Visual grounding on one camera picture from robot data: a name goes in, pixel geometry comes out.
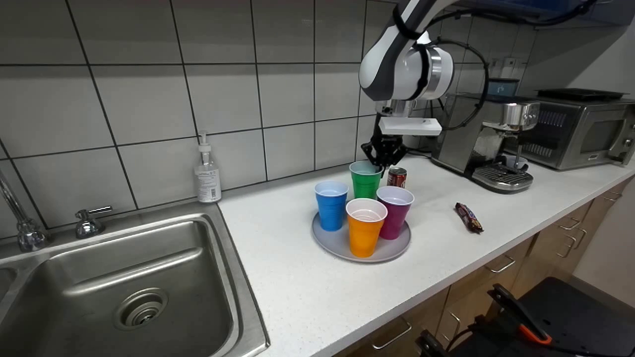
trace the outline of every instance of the orange cup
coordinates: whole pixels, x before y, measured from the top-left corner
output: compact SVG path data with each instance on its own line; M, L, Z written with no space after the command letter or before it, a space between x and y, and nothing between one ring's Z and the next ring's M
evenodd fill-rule
M370 198L352 199L346 204L349 221L349 243L356 257L368 258L375 252L379 231L384 225L388 209Z

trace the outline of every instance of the plastic cup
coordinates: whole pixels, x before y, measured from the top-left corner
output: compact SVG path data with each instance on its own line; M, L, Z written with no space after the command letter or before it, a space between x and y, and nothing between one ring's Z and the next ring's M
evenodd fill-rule
M346 204L346 213L351 253L360 258L370 257L375 252L379 231L388 210L374 199L356 198Z
M375 193L382 178L380 169L370 161L356 161L349 166L353 179L355 198L375 199Z
M401 226L406 221L408 210L415 201L415 196L401 187L385 186L377 190L377 199L388 210L379 236L383 239L397 239L401 232Z
M342 228L349 186L339 181L327 180L318 183L315 192L322 229L333 232Z

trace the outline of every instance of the purple cup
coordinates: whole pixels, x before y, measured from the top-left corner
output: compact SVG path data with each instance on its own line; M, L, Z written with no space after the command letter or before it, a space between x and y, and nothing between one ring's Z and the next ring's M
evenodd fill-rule
M377 200L388 209L388 216L384 220L379 236L388 240L397 239L410 206L415 201L415 196L401 187L384 186L377 190Z

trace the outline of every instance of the kitchen counter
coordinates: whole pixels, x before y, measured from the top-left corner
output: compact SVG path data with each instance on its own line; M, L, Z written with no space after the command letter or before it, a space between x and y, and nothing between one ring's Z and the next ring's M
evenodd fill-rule
M259 357L331 356L635 173L635 162L567 172L534 164L533 185L504 195L426 158L400 166L416 197L406 219L412 241L381 264L334 257L312 237L313 187L340 180L351 198L347 165L227 192L220 207L271 339ZM484 233L465 228L456 202Z

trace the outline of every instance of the gray tray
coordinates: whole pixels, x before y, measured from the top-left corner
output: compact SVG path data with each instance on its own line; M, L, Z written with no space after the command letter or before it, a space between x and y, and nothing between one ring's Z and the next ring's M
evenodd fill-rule
M320 227L319 214L316 213L311 227L313 238L324 250L353 262L387 262L403 254L410 245L410 226L407 222L401 228L401 233L397 239L389 241L380 237L375 247L375 253L368 258L359 258L351 253L349 248L349 224L346 220L344 220L344 225L338 231L327 232Z

